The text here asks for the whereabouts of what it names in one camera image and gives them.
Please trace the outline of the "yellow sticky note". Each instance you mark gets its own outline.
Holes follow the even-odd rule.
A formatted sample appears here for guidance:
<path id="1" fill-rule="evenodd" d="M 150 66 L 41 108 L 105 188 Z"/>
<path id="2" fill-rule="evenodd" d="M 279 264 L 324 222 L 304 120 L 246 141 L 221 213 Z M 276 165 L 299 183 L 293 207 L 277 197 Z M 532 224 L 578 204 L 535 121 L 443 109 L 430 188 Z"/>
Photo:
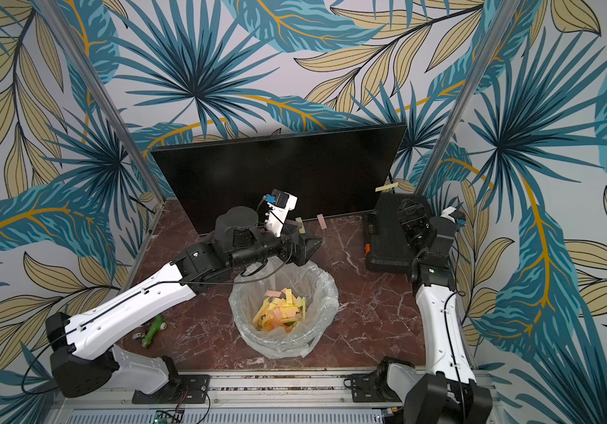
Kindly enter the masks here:
<path id="1" fill-rule="evenodd" d="M 298 222 L 298 231 L 301 234 L 305 234 L 306 230 L 305 227 L 303 225 L 303 219 L 301 219 L 301 217 L 296 217 L 296 222 Z"/>

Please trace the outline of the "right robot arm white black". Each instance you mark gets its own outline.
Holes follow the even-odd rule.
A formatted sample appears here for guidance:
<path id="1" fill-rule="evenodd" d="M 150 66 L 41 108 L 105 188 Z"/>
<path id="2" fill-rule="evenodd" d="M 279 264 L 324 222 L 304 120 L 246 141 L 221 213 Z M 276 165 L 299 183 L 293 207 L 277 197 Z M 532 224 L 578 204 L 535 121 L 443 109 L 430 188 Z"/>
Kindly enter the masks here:
<path id="1" fill-rule="evenodd" d="M 492 394 L 480 386 L 470 366 L 458 319 L 458 290 L 450 250 L 463 215 L 446 208 L 432 215 L 416 201 L 404 201 L 398 219 L 414 254 L 409 270 L 426 348 L 423 372 L 398 360 L 385 360 L 376 385 L 385 399 L 402 403 L 405 423 L 485 423 Z"/>

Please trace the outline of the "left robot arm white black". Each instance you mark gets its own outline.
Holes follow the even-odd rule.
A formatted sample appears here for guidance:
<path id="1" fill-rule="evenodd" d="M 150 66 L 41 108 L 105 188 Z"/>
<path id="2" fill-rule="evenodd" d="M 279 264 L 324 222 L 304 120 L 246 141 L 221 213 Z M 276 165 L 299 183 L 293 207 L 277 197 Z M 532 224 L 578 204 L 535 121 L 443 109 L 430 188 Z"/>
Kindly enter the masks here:
<path id="1" fill-rule="evenodd" d="M 266 264 L 272 257 L 305 265 L 323 240 L 300 228 L 276 208 L 271 208 L 266 228 L 259 227 L 255 210 L 231 208 L 204 240 L 140 284 L 82 314 L 50 316 L 50 365 L 61 394 L 74 399 L 100 389 L 123 389 L 150 403 L 179 399 L 188 386 L 171 358 L 130 353 L 117 341 L 209 286 L 227 283 L 236 269 Z"/>

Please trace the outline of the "pink sticky note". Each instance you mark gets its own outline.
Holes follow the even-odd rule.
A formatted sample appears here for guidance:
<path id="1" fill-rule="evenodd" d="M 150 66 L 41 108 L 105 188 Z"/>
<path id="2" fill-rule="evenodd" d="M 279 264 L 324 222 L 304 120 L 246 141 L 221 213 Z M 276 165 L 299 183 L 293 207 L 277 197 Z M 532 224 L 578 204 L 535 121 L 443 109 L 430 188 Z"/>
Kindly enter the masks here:
<path id="1" fill-rule="evenodd" d="M 326 230 L 328 228 L 326 224 L 326 219 L 322 214 L 317 214 L 317 221 L 319 222 L 320 228 L 322 230 Z"/>

